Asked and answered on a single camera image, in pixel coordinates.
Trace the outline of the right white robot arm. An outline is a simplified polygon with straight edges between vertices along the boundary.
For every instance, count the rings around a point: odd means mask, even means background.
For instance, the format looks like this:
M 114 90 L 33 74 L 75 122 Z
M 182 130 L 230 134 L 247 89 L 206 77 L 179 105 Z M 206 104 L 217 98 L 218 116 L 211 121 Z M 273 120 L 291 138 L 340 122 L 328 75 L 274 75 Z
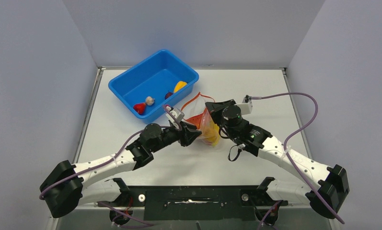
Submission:
M 309 205 L 316 213 L 334 219 L 349 193 L 346 170 L 335 165 L 318 163 L 298 153 L 269 131 L 251 124 L 243 118 L 247 103 L 237 104 L 234 100 L 206 102 L 205 106 L 213 122 L 225 132 L 238 148 L 261 159 L 272 162 L 289 172 L 300 182 L 283 182 L 266 177 L 258 187 L 259 202 L 268 205 L 272 201 L 288 204 Z

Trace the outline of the yellow toy banana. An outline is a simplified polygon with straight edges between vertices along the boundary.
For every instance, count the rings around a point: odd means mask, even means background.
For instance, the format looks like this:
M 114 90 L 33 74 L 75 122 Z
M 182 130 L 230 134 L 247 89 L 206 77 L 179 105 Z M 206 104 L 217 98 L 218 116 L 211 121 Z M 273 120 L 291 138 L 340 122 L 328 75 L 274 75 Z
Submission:
M 219 127 L 211 122 L 209 126 L 206 126 L 205 129 L 205 143 L 211 147 L 215 147 L 218 145 L 220 141 L 219 136 Z

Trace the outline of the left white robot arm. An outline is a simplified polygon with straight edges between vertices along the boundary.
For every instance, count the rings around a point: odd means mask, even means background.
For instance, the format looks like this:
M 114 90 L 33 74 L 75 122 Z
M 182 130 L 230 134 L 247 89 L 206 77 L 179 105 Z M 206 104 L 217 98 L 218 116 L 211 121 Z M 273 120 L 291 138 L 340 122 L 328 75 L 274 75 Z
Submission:
M 155 152 L 175 142 L 187 147 L 201 134 L 187 122 L 180 122 L 179 129 L 173 125 L 148 124 L 132 134 L 115 154 L 84 163 L 72 164 L 69 160 L 58 163 L 40 185 L 39 199 L 45 201 L 54 218 L 69 214 L 80 204 L 106 201 L 104 194 L 90 196 L 84 191 L 115 174 L 144 167 L 154 159 Z

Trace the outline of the clear zip bag orange zipper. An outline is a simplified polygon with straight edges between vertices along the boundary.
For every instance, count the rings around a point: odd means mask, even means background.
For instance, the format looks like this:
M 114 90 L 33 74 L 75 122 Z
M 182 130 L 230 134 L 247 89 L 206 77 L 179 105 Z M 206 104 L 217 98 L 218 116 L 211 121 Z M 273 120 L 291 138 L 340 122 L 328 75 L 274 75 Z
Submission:
M 214 103 L 215 99 L 198 92 L 192 99 L 186 102 L 181 110 L 184 112 L 184 120 L 197 127 L 202 134 L 197 138 L 204 144 L 216 147 L 219 144 L 219 126 L 216 125 L 208 112 L 206 102 Z

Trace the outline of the red toy watermelon slice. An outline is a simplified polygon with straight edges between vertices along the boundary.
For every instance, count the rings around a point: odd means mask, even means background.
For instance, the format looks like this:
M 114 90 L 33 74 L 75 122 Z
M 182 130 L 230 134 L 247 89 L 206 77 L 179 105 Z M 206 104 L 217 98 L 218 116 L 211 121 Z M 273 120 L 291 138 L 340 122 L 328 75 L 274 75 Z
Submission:
M 192 116 L 187 119 L 187 122 L 197 126 L 201 131 L 207 129 L 207 116 L 204 114 Z

